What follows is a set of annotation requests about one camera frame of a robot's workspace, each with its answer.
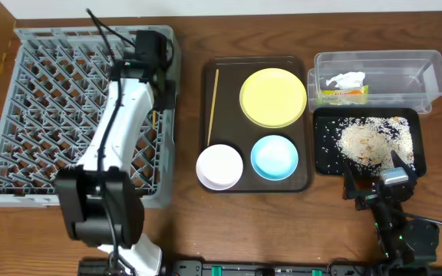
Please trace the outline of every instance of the clear plastic container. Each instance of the clear plastic container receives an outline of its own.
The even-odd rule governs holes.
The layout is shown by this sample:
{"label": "clear plastic container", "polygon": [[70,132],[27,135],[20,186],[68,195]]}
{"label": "clear plastic container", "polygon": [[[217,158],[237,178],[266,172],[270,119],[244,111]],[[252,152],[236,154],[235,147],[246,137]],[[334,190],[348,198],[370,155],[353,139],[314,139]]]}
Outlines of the clear plastic container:
{"label": "clear plastic container", "polygon": [[[364,72],[366,95],[325,95],[338,90],[326,81],[339,74]],[[315,56],[308,72],[308,105],[318,107],[410,107],[429,113],[442,96],[442,57],[435,50],[328,52]]]}

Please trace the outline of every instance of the black baking tray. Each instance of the black baking tray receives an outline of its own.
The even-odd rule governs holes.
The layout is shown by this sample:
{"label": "black baking tray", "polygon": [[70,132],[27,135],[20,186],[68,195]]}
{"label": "black baking tray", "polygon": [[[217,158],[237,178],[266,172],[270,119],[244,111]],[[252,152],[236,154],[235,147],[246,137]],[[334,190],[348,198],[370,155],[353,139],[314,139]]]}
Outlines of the black baking tray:
{"label": "black baking tray", "polygon": [[[226,144],[237,150],[243,159],[241,179],[230,189],[210,192],[256,193],[301,192],[312,182],[313,168],[311,123],[308,106],[294,123],[278,129],[258,126],[243,113],[239,104],[239,92],[245,80],[253,73],[266,68],[281,68],[303,81],[303,67],[296,57],[224,57],[211,60],[203,71],[203,93],[200,114],[200,153],[207,148],[213,88],[216,70],[219,69],[213,125],[209,145]],[[288,138],[298,150],[296,171],[287,179],[269,181],[259,176],[250,162],[255,143],[268,135]]]}
{"label": "black baking tray", "polygon": [[[324,139],[325,136],[337,137],[337,130],[333,122],[345,117],[403,117],[407,119],[412,138],[414,153],[414,167],[417,176],[423,176],[426,171],[426,157],[422,145],[421,122],[419,115],[411,108],[367,108],[367,107],[337,107],[318,108],[313,113],[313,133],[315,143],[315,166],[318,173],[323,175],[340,176],[342,174],[340,152],[333,139]],[[371,178],[371,170],[358,170],[358,166],[351,161],[351,172],[356,178]]]}

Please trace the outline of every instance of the wooden tabletop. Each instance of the wooden tabletop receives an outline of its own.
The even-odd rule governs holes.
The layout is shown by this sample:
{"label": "wooden tabletop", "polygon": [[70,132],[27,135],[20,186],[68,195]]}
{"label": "wooden tabletop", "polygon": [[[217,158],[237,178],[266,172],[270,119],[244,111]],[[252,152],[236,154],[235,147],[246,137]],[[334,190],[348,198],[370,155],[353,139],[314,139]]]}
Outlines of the wooden tabletop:
{"label": "wooden tabletop", "polygon": [[[194,166],[201,70],[214,57],[292,54],[308,70],[323,51],[436,49],[442,54],[442,12],[104,21],[170,25],[183,49],[173,203],[147,210],[144,230],[166,256],[303,264],[383,258],[371,212],[357,212],[352,201],[341,199],[341,177],[317,175],[305,192],[285,195],[214,195],[199,186]],[[18,23],[20,28],[80,25],[90,22]],[[14,37],[0,83],[0,117],[17,50]],[[428,171],[404,209],[442,220],[442,97],[421,117],[421,128]],[[104,255],[68,238],[59,208],[0,209],[0,275],[76,275],[84,256]],[[442,227],[437,265],[442,265]]]}

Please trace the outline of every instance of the light blue bowl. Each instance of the light blue bowl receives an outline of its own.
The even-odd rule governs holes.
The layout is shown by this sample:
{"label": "light blue bowl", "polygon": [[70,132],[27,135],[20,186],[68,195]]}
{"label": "light blue bowl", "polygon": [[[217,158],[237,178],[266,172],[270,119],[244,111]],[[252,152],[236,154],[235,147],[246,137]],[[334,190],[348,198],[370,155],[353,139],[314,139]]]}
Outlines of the light blue bowl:
{"label": "light blue bowl", "polygon": [[298,151],[291,141],[282,136],[265,136],[253,146],[250,161],[259,176],[279,181],[296,170]]}

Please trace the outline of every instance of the yellow plate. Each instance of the yellow plate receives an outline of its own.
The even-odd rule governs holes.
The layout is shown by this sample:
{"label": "yellow plate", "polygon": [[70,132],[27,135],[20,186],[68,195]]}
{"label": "yellow plate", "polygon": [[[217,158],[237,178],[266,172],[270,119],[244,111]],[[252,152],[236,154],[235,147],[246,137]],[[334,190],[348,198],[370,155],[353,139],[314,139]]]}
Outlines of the yellow plate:
{"label": "yellow plate", "polygon": [[268,68],[252,74],[239,94],[243,113],[262,127],[286,127],[305,110],[306,90],[294,74]]}

